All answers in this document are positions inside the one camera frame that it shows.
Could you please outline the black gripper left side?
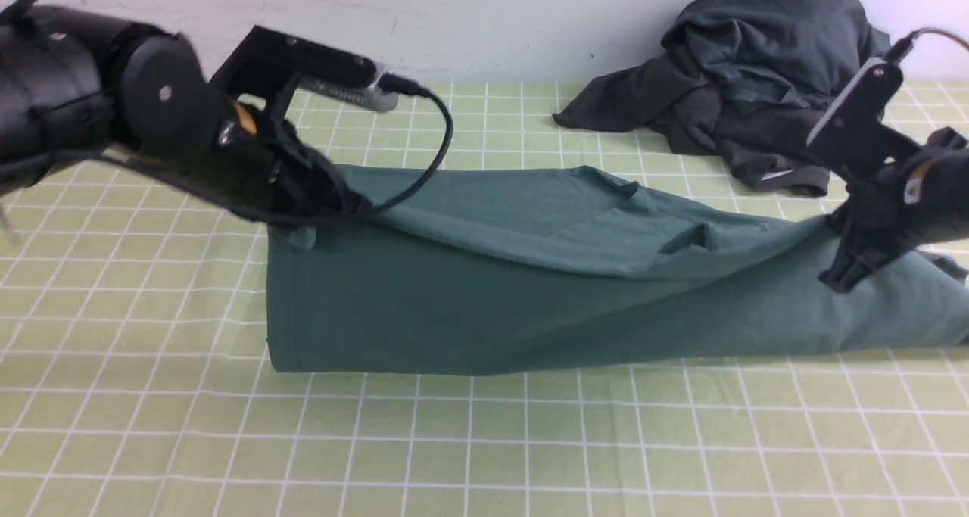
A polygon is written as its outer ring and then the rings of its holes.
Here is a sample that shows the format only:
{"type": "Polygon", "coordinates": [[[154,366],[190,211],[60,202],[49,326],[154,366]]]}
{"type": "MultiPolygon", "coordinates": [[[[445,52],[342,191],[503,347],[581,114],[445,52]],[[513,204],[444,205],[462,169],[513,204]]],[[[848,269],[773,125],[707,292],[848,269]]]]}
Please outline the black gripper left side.
{"type": "Polygon", "coordinates": [[[286,118],[224,93],[205,94],[204,109],[214,124],[204,154],[205,202],[267,225],[325,225],[370,209],[286,118]]]}

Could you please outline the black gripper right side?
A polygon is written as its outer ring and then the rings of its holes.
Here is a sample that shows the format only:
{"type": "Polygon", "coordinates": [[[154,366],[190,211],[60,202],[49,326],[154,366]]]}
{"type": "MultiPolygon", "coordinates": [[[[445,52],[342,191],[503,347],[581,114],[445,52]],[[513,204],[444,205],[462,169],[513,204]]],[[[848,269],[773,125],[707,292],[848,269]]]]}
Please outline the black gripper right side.
{"type": "Polygon", "coordinates": [[[955,240],[955,149],[921,148],[874,178],[846,178],[849,197],[828,217],[840,244],[818,280],[848,294],[903,254],[955,240]]]}

